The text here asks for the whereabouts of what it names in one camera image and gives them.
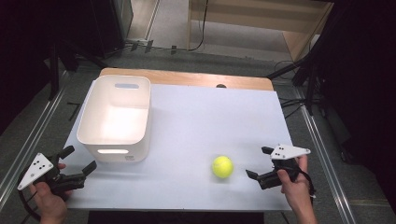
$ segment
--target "human hand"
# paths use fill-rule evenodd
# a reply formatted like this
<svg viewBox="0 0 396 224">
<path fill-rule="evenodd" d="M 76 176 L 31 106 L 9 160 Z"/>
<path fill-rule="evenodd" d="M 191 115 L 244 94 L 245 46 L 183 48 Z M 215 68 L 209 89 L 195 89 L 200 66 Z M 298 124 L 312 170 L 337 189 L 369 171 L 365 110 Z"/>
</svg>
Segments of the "human hand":
<svg viewBox="0 0 396 224">
<path fill-rule="evenodd" d="M 307 173 L 308 158 L 304 155 L 296 159 L 300 169 Z M 277 175 L 282 182 L 281 192 L 285 194 L 294 214 L 297 216 L 298 223 L 318 223 L 312 207 L 309 195 L 309 182 L 299 174 L 294 182 L 291 182 L 288 172 L 278 170 Z"/>
<path fill-rule="evenodd" d="M 60 163 L 58 167 L 59 169 L 63 169 L 66 165 Z M 52 194 L 50 186 L 45 182 L 39 182 L 35 186 L 30 185 L 29 188 L 32 194 L 36 193 L 34 198 L 37 207 L 41 211 L 40 223 L 63 223 L 67 214 L 67 207 L 64 200 Z M 65 194 L 70 195 L 71 191 L 67 191 Z"/>
</svg>

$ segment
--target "aluminum rail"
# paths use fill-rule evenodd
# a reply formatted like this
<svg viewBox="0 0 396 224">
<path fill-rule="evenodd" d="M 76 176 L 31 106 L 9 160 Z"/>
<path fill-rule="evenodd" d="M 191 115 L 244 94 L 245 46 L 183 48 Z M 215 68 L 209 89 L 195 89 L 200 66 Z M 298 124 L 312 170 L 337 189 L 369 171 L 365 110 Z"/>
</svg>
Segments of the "aluminum rail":
<svg viewBox="0 0 396 224">
<path fill-rule="evenodd" d="M 29 159 L 32 157 L 32 154 L 35 151 L 35 147 L 37 146 L 38 141 L 40 140 L 41 135 L 45 131 L 50 119 L 52 118 L 53 113 L 58 107 L 59 102 L 61 101 L 64 95 L 64 89 L 67 86 L 67 83 L 70 79 L 69 74 L 64 71 L 61 78 L 61 83 L 63 85 L 59 89 L 58 93 L 49 101 L 45 106 L 43 112 L 40 115 L 35 127 L 30 132 L 27 137 L 25 143 L 23 144 L 20 152 L 15 158 L 14 162 L 8 169 L 6 176 L 0 184 L 0 212 L 3 210 L 6 202 L 8 200 L 9 195 L 12 190 L 17 190 L 16 185 L 18 181 L 18 177 L 24 167 L 27 165 Z"/>
<path fill-rule="evenodd" d="M 295 95 L 298 98 L 304 98 L 303 91 L 300 88 L 295 88 Z M 301 109 L 303 111 L 306 126 L 308 127 L 308 130 L 311 134 L 315 149 L 317 150 L 324 174 L 326 175 L 327 181 L 330 185 L 332 196 L 334 197 L 338 211 L 340 212 L 341 219 L 343 219 L 343 222 L 346 224 L 354 224 L 356 223 L 355 217 L 347 200 L 347 196 L 345 195 L 341 183 L 338 180 L 337 174 L 332 167 L 332 162 L 330 161 L 327 149 L 324 146 L 323 140 L 318 131 L 317 124 L 315 123 L 313 117 L 309 115 L 305 106 L 302 106 Z"/>
</svg>

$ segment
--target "tennis ball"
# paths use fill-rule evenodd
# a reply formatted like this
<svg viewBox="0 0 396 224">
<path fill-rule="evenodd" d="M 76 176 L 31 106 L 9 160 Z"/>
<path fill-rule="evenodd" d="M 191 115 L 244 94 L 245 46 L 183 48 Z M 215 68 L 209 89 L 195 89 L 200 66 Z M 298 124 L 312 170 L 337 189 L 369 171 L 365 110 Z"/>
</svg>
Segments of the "tennis ball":
<svg viewBox="0 0 396 224">
<path fill-rule="evenodd" d="M 226 156 L 219 156 L 213 160 L 213 173 L 220 178 L 227 178 L 233 173 L 233 162 Z"/>
</svg>

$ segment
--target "bin handle cutout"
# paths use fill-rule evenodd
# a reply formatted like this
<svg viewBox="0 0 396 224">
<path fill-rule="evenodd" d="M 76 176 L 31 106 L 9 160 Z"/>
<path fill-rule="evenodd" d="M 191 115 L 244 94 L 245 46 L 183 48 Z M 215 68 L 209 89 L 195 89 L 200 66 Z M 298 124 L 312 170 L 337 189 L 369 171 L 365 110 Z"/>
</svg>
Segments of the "bin handle cutout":
<svg viewBox="0 0 396 224">
<path fill-rule="evenodd" d="M 129 151 L 126 149 L 98 149 L 100 154 L 127 154 Z"/>
<path fill-rule="evenodd" d="M 130 83 L 116 83 L 114 86 L 115 86 L 116 88 L 128 89 L 128 90 L 137 90 L 137 89 L 139 89 L 139 85 L 137 85 L 137 84 L 130 84 Z"/>
</svg>

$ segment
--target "black curtain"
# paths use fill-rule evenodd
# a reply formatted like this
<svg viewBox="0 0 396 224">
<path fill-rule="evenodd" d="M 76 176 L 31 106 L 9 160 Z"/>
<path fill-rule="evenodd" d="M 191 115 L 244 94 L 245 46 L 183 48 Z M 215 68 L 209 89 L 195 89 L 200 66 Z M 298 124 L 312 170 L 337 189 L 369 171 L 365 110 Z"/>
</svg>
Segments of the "black curtain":
<svg viewBox="0 0 396 224">
<path fill-rule="evenodd" d="M 50 80 L 48 15 L 52 1 L 0 3 L 0 134 Z"/>
<path fill-rule="evenodd" d="M 348 4 L 317 57 L 321 92 L 351 134 L 342 146 L 375 173 L 396 212 L 396 3 L 336 3 L 332 13 Z"/>
</svg>

